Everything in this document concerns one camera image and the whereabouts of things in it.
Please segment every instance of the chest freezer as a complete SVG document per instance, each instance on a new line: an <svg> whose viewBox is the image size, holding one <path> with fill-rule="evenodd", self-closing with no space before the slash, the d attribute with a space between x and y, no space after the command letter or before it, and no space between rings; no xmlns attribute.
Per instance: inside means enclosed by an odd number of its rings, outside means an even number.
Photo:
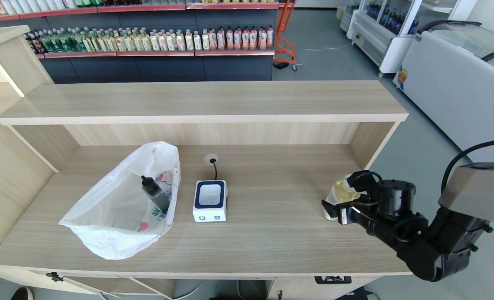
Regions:
<svg viewBox="0 0 494 300"><path fill-rule="evenodd" d="M393 81L460 149L494 139L494 32L480 23L427 24ZM468 156L493 161L494 146Z"/></svg>

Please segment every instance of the jar with yellow liquid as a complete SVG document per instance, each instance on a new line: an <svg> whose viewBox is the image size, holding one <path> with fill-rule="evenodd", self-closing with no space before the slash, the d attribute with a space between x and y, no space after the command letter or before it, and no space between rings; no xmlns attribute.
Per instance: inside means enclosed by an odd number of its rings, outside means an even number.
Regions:
<svg viewBox="0 0 494 300"><path fill-rule="evenodd" d="M360 198L360 193L356 192L354 188L350 187L349 183L347 182L347 179L350 175L351 174L348 174L345 176L344 179L334 183L325 201L327 201L331 205L337 205L339 203L347 203L349 201ZM334 222L338 221L337 218L331 218L329 216L329 213L327 213L324 208L322 209L323 214L325 215L325 218L327 218L327 220Z"/></svg>

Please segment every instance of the tiled floor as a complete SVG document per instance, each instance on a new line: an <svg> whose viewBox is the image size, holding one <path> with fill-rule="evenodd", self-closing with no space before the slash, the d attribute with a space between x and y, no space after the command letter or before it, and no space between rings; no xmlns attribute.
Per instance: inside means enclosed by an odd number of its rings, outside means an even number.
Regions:
<svg viewBox="0 0 494 300"><path fill-rule="evenodd" d="M296 10L286 37L297 46L298 71L293 72L291 67L274 69L274 80L378 80L376 66L358 48L350 46L350 41L340 31L335 11ZM380 82L407 109L409 117L396 130L371 170L384 178L403 179L416 184L413 209L432 220L438 208L436 202L441 177L458 150L405 95L395 89L391 80L390 76L385 76ZM494 300L494 232L483 235L479 247L481 250L472 256L466 271L441 282L429 283L413 276L383 277L367 288L383 300ZM175 296L189 292L197 284L198 281L192 280L180 282ZM242 288L246 299L246 293L258 292L250 284L246 282ZM0 300L10 298L12 285L0 280ZM93 295L42 289L35 289L34 292L36 300L99 300L98 296ZM206 281L197 293L185 299L207 300L210 296L235 296L235 293L235 282ZM158 298L132 296L126 299Z"/></svg>

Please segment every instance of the bottle cap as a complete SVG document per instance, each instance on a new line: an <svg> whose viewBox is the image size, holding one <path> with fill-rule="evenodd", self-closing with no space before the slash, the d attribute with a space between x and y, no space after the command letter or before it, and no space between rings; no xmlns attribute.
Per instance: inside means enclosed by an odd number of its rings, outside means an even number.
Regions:
<svg viewBox="0 0 494 300"><path fill-rule="evenodd" d="M158 184L154 181L154 179L150 177L145 177L142 175L142 187L149 194L154 194L157 190L160 189Z"/></svg>

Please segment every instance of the black latch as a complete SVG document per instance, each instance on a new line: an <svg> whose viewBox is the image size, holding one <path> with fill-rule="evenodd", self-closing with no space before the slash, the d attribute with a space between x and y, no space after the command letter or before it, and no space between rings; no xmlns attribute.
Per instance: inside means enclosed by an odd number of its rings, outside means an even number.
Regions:
<svg viewBox="0 0 494 300"><path fill-rule="evenodd" d="M339 276L327 276L325 278L315 276L314 279L318 285L347 285L352 283L350 276L344 276L343 278Z"/></svg>
<svg viewBox="0 0 494 300"><path fill-rule="evenodd" d="M52 281L55 281L58 282L58 281L64 281L64 278L63 277L60 277L60 275L58 275L57 272L51 272L51 273L47 273L45 274L47 277L51 277L51 280Z"/></svg>

